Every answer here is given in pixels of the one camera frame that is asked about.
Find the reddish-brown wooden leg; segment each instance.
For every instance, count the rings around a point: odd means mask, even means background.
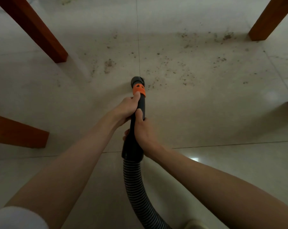
[[[49,132],[0,116],[0,143],[44,148]]]
[[[252,41],[265,40],[288,14],[288,0],[271,0],[249,31]]]
[[[0,6],[55,62],[65,62],[68,53],[26,0],[0,0]]]

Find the person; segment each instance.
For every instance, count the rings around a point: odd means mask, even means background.
[[[123,101],[25,184],[0,209],[0,228],[61,228],[115,130],[136,111],[134,133],[144,154],[160,164],[229,228],[288,228],[288,206],[256,186],[158,143],[137,108],[140,93]],[[204,228],[191,221],[186,228]]]

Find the white sleeve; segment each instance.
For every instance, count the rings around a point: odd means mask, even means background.
[[[38,214],[16,206],[0,209],[0,229],[49,229]]]

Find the foot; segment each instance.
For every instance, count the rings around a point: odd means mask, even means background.
[[[184,229],[208,229],[200,220],[191,219]]]

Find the glossy floor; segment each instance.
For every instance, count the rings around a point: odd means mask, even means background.
[[[34,0],[70,55],[63,64],[0,11],[0,115],[50,131],[45,149],[0,145],[0,207],[130,96],[137,75],[146,79],[146,115],[162,143],[288,204],[288,15],[266,41],[247,37],[268,2]],[[66,228],[140,227],[123,186],[127,127],[115,132]],[[143,176],[172,227],[199,218],[225,228],[149,159]]]

